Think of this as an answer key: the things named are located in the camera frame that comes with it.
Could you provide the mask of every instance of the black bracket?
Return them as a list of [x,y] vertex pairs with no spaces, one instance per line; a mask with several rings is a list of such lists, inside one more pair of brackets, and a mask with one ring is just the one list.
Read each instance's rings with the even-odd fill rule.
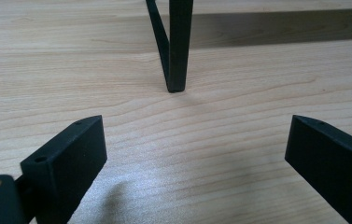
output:
[[352,136],[317,119],[294,116],[286,161],[352,223]]
[[102,117],[71,124],[21,162],[16,181],[0,175],[0,224],[66,223],[105,163]]
[[170,41],[167,39],[155,0],[147,0],[148,12],[161,56],[169,92],[185,90],[193,0],[170,0]]

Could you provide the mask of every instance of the wood grain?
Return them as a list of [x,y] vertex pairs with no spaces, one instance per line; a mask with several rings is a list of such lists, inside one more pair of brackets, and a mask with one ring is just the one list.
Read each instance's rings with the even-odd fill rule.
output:
[[70,223],[345,223],[284,153],[293,114],[352,134],[352,1],[194,11],[169,94],[145,1],[0,0],[0,174],[101,114],[108,162]]

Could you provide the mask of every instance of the black metal leg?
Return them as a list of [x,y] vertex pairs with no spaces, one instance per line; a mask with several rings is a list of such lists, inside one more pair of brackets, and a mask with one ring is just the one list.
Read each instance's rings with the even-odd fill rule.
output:
[[170,0],[170,41],[155,0],[147,0],[148,12],[161,56],[169,92],[185,90],[193,0]]

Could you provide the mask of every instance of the wooden table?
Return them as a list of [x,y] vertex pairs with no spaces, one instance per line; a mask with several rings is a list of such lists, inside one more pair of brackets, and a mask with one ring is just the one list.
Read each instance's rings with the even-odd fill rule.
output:
[[145,1],[0,0],[0,174],[98,114],[70,223],[345,223],[284,153],[293,114],[352,134],[352,1],[195,0],[169,94]]

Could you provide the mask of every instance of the table leg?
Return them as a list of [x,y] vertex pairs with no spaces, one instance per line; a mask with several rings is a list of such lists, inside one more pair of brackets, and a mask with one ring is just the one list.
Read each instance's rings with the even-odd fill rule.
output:
[[167,90],[184,91],[190,50],[193,0],[170,0],[170,41],[167,39],[155,0],[147,0],[147,6],[161,56]]

